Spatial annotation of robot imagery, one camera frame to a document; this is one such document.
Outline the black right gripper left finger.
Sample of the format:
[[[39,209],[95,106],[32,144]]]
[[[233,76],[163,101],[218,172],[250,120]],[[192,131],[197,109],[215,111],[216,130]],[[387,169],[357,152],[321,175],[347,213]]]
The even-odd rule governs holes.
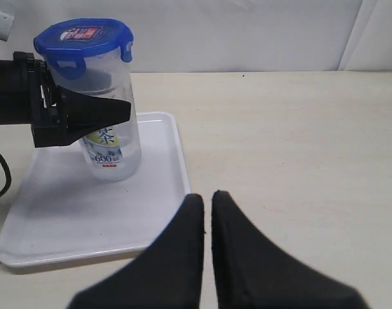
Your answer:
[[[69,308],[199,308],[204,204],[188,194],[163,232],[137,258],[78,292]]]

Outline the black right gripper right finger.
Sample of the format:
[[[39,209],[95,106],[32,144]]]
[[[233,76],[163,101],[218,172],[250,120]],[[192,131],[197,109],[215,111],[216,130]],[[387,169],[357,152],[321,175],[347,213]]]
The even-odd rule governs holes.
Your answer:
[[[219,308],[367,308],[353,287],[300,262],[264,236],[227,191],[212,197]]]

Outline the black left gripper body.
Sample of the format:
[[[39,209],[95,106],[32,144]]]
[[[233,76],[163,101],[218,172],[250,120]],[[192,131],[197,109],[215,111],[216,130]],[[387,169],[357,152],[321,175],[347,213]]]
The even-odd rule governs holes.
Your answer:
[[[15,51],[13,60],[20,67],[28,88],[30,125],[36,148],[62,147],[73,143],[66,120],[62,90],[58,87],[45,61],[32,53]]]

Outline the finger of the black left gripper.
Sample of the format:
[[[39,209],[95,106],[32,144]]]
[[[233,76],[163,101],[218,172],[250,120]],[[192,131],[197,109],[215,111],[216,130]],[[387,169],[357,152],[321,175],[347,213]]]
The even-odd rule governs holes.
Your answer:
[[[100,70],[86,72],[86,91],[106,93],[112,88],[112,76],[110,73]]]
[[[128,122],[131,103],[113,98],[83,95],[59,86],[58,144],[72,144],[100,129]]]

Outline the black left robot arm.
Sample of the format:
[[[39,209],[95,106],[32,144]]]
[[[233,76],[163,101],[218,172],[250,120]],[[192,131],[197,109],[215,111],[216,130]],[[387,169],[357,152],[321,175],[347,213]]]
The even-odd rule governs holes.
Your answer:
[[[45,61],[16,51],[0,60],[0,126],[29,124],[35,147],[67,146],[129,121],[131,103],[80,94],[55,84]]]

